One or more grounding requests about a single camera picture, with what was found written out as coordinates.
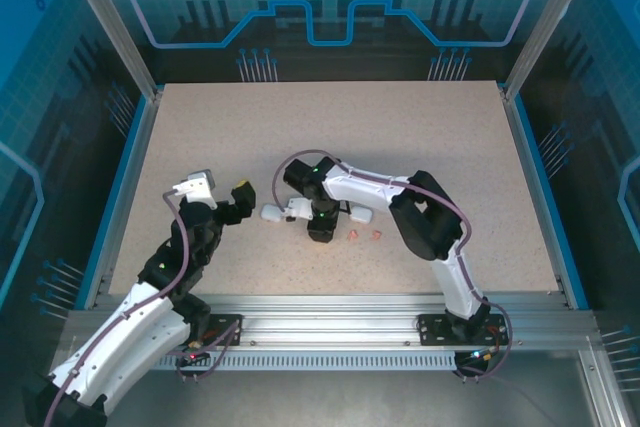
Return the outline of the wide aluminium mounting rail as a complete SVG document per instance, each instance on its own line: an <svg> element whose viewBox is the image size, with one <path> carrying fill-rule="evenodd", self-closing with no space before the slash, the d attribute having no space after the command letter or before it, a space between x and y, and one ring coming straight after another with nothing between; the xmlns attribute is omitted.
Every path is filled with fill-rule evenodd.
<svg viewBox="0 0 640 427"><path fill-rule="evenodd" d="M215 313L243 316L244 350L417 350L417 318L444 310L439 294L203 295ZM594 314L558 292L492 293L510 316L516 351L579 351L602 341Z"/></svg>

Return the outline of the aluminium side rail blue edge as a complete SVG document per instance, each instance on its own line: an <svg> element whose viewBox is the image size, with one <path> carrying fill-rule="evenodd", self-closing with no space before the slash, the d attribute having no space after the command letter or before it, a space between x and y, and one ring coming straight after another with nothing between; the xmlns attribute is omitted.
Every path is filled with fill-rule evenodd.
<svg viewBox="0 0 640 427"><path fill-rule="evenodd" d="M142 97L136 109L112 187L76 296L74 309L92 309L105 277L116 266L164 88L153 100Z"/></svg>
<svg viewBox="0 0 640 427"><path fill-rule="evenodd" d="M498 89L556 283L570 309L589 310L590 305L524 104L518 94L509 98L503 83L498 83Z"/></svg>

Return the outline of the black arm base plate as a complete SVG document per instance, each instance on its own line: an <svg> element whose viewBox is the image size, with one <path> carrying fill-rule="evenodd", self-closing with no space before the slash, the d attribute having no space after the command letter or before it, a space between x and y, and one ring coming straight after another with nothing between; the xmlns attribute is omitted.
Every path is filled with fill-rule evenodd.
<svg viewBox="0 0 640 427"><path fill-rule="evenodd" d="M224 345L227 338L231 337L230 345L238 346L242 327L243 316L240 314L209 314L197 319L191 326L186 344L203 347L218 341L219 345Z"/></svg>
<svg viewBox="0 0 640 427"><path fill-rule="evenodd" d="M451 320L446 314L421 314L416 329L422 346L506 346L509 335L505 319L489 314L477 325Z"/></svg>

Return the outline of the aluminium frame post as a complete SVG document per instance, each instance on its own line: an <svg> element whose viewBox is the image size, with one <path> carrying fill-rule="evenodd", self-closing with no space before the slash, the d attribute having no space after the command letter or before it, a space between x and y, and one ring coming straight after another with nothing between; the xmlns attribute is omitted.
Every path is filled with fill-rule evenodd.
<svg viewBox="0 0 640 427"><path fill-rule="evenodd" d="M589 345L578 352L586 389L598 427L633 427L608 355Z"/></svg>
<svg viewBox="0 0 640 427"><path fill-rule="evenodd" d="M548 0L503 87L503 99L514 102L572 0Z"/></svg>
<svg viewBox="0 0 640 427"><path fill-rule="evenodd" d="M112 0L86 0L140 93L155 101L158 89Z"/></svg>

